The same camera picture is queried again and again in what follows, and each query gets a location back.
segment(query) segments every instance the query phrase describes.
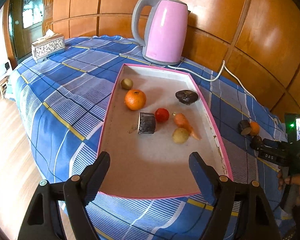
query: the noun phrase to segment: decorative tissue box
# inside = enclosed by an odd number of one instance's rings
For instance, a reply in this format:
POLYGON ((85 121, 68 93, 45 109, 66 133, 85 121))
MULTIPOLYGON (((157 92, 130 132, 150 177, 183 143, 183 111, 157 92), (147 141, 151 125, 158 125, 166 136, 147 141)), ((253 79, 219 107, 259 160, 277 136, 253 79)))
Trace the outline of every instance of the decorative tissue box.
POLYGON ((31 44, 31 52, 36 63, 44 61, 48 56, 65 51, 65 37, 56 33, 42 37, 31 44))

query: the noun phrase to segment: striped fabric pattern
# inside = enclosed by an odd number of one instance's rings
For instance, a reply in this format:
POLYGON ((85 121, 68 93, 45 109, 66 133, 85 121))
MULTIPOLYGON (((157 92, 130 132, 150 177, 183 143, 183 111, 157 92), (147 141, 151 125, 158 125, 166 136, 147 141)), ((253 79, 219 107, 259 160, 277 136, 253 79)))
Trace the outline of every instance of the striped fabric pattern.
MULTIPOLYGON (((67 180, 92 164, 111 91, 123 63, 153 65, 142 57, 142 47, 120 36, 78 37, 66 40, 66 51, 36 64, 24 60, 9 79, 6 97, 15 100, 29 138, 34 159, 51 183, 67 180)), ((204 76, 217 75, 183 58, 180 65, 204 76)), ((251 137, 237 132, 242 119, 260 124, 263 138, 286 140, 284 126, 268 109, 241 87, 221 76, 198 84, 227 150, 234 180, 258 180, 271 207, 281 198, 277 190, 277 166, 257 158, 251 137)), ((67 211, 63 202, 61 207, 67 211)), ((233 237, 239 211, 234 203, 225 239, 233 237)), ((97 194, 87 212, 102 239, 198 239, 213 207, 201 194, 174 199, 133 200, 97 194)), ((280 208, 277 223, 288 220, 280 208)))

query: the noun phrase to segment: white cable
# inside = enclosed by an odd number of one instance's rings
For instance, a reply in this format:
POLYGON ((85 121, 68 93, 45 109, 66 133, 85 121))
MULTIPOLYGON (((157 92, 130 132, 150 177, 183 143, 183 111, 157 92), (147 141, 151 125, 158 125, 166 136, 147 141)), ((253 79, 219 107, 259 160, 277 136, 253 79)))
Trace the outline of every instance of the white cable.
POLYGON ((225 61, 224 61, 224 60, 222 61, 222 67, 221 67, 221 69, 220 69, 218 75, 217 75, 214 79, 207 79, 207 78, 204 78, 204 77, 200 76, 199 74, 197 74, 197 73, 195 73, 195 72, 193 72, 193 71, 191 71, 191 70, 189 70, 189 69, 186 69, 186 68, 182 68, 182 67, 173 67, 173 66, 169 66, 169 65, 168 65, 167 67, 173 68, 173 69, 179 69, 179 70, 185 70, 185 71, 188 71, 188 72, 190 72, 190 73, 196 75, 197 77, 199 77, 199 78, 201 78, 201 79, 203 79, 203 80, 205 80, 205 81, 208 81, 208 82, 216 81, 216 80, 220 77, 220 75, 221 75, 223 69, 225 69, 227 72, 229 72, 229 74, 230 74, 231 76, 233 76, 233 77, 240 83, 240 85, 241 85, 242 88, 245 90, 245 92, 247 92, 247 94, 249 94, 251 97, 253 97, 254 100, 256 101, 256 98, 255 98, 255 97, 254 97, 254 96, 253 96, 253 95, 252 95, 252 94, 251 94, 251 93, 250 93, 250 92, 242 85, 242 83, 240 82, 240 80, 239 80, 234 74, 232 74, 230 70, 227 69, 227 67, 225 66, 225 61))

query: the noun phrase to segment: tray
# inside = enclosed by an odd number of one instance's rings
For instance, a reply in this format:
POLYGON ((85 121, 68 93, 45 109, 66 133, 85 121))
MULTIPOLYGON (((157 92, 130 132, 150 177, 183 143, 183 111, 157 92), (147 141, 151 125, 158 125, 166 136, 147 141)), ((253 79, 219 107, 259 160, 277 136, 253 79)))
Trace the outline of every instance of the tray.
POLYGON ((100 191, 132 199, 173 198, 199 194, 189 169, 189 155, 197 151, 207 165, 219 175, 233 179, 229 160, 212 114, 191 75, 154 66, 124 64, 115 82, 98 153, 107 151, 111 157, 109 171, 100 191), (121 88, 123 78, 133 80, 133 89, 142 90, 146 105, 131 111, 124 104, 127 90, 121 88), (189 106, 175 97, 179 90, 196 91, 199 99, 189 106), (170 118, 157 123, 154 134, 138 134, 139 112, 154 113, 166 108, 170 118), (183 113, 201 137, 184 144, 175 144, 172 133, 177 128, 172 113, 183 113))

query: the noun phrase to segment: purple eggplant skin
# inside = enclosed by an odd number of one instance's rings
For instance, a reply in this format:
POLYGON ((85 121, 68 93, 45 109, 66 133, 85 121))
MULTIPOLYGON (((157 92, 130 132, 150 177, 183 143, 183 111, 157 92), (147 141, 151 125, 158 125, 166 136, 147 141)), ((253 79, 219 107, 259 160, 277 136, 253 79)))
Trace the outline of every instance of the purple eggplant skin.
POLYGON ((192 90, 180 90, 176 92, 176 98, 183 104, 189 106, 198 100, 199 96, 192 90))

